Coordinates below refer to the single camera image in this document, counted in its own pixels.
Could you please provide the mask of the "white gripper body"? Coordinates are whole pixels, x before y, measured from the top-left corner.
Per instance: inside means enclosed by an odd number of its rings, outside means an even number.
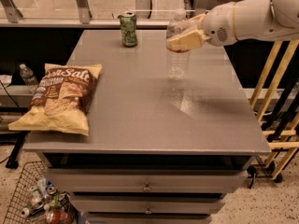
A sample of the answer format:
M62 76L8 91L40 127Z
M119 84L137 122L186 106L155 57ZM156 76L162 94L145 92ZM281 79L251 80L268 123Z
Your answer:
M205 15L202 21L202 28L209 37L208 43L220 47L234 44L234 15L235 2L219 5Z

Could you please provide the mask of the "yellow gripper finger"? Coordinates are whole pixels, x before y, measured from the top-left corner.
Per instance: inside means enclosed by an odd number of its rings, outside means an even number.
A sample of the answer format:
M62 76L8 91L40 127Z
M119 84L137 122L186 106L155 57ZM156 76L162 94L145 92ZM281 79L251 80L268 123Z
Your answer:
M166 47L177 52L199 49L209 39L210 36L206 35L203 30L167 31Z
M206 16L205 13L201 13L201 14L199 14L199 15L196 15L196 16L190 18L190 21L198 21L198 22L201 22L201 21L204 19L205 16Z

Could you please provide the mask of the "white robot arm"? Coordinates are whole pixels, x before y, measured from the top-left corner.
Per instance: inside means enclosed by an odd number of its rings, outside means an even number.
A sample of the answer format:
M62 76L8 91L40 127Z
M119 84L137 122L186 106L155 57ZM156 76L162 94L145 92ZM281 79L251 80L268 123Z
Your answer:
M213 7L178 24L166 39L173 51L221 47L240 40L290 41L299 37L299 0L242 0Z

